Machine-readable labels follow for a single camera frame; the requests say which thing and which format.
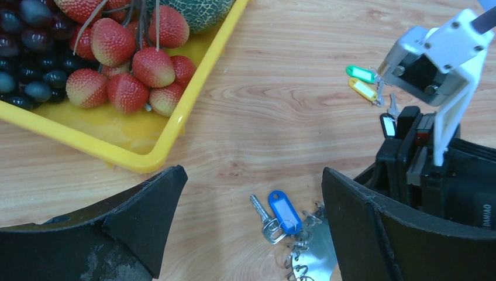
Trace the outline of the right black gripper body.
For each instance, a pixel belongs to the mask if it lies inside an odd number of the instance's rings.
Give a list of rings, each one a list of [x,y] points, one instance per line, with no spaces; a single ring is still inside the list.
[[[495,149],[460,139],[434,164],[435,114],[405,107],[376,160],[355,181],[408,207],[459,224],[495,228]]]

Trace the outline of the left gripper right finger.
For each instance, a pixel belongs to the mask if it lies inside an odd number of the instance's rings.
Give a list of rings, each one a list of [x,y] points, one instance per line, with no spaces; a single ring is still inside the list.
[[[343,280],[494,280],[495,232],[422,213],[332,168],[322,196]]]

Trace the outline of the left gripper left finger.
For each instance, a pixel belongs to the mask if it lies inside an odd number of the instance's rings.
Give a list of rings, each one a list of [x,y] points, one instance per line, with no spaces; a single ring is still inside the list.
[[[2,280],[152,280],[188,176],[148,180],[42,224],[1,228]]]

